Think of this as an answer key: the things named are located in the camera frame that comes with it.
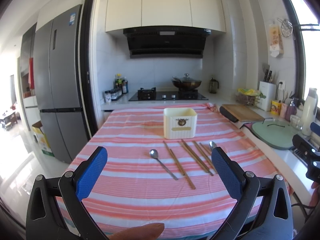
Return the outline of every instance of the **finger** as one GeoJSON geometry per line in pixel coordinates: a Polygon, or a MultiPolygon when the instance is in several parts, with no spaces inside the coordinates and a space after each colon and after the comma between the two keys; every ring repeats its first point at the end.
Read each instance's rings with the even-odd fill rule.
{"type": "Polygon", "coordinates": [[[164,223],[152,223],[108,236],[110,240],[156,240],[164,230],[164,223]]]}
{"type": "Polygon", "coordinates": [[[315,189],[315,191],[312,194],[309,206],[314,207],[318,204],[318,202],[319,202],[319,194],[318,194],[318,190],[315,189]]]}
{"type": "Polygon", "coordinates": [[[312,185],[311,185],[311,188],[316,188],[316,187],[318,187],[319,186],[319,183],[317,183],[317,182],[313,182],[312,183],[312,185]]]}

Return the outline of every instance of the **refrigerator door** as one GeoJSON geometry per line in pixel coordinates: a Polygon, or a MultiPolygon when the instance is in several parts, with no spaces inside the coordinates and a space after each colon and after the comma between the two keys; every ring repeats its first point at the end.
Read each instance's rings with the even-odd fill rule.
{"type": "Polygon", "coordinates": [[[49,75],[49,45],[52,22],[53,20],[37,30],[34,41],[33,75],[39,110],[54,108],[49,75]]]}
{"type": "Polygon", "coordinates": [[[80,8],[77,5],[53,19],[50,79],[54,108],[80,107],[76,64],[80,8]]]}
{"type": "Polygon", "coordinates": [[[62,138],[56,113],[40,113],[44,133],[54,156],[63,162],[71,163],[71,158],[62,138]]]}
{"type": "Polygon", "coordinates": [[[88,142],[81,112],[57,113],[61,134],[72,160],[88,142]]]}

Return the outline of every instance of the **power outlet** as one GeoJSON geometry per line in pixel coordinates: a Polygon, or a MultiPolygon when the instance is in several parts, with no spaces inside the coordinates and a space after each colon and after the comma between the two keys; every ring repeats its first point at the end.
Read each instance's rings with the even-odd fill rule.
{"type": "Polygon", "coordinates": [[[282,82],[282,84],[279,84],[278,90],[284,90],[285,89],[285,81],[279,80],[279,82],[282,82]]]}

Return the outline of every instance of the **screw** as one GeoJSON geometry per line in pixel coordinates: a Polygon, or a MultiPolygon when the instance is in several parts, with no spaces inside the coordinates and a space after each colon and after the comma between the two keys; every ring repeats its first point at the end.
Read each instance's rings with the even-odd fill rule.
{"type": "Polygon", "coordinates": [[[254,173],[253,173],[252,171],[247,171],[245,174],[246,174],[247,177],[249,177],[249,178],[253,178],[253,177],[254,177],[254,173]]]}
{"type": "Polygon", "coordinates": [[[283,177],[280,174],[276,175],[277,180],[283,180],[283,177]]]}
{"type": "Polygon", "coordinates": [[[64,176],[67,177],[67,178],[72,177],[72,175],[73,175],[73,172],[72,172],[72,171],[67,171],[67,172],[64,174],[64,176]]]}
{"type": "Polygon", "coordinates": [[[43,176],[40,174],[40,175],[36,176],[36,180],[37,180],[37,181],[40,181],[40,180],[42,179],[42,177],[43,177],[43,176]]]}

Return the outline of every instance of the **tiled floor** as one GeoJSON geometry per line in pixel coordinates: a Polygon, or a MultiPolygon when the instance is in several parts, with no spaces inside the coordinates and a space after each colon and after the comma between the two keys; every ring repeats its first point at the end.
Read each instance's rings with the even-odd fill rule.
{"type": "Polygon", "coordinates": [[[0,128],[0,197],[11,215],[26,223],[29,195],[38,174],[60,177],[68,164],[42,153],[21,120],[6,131],[0,128]]]}

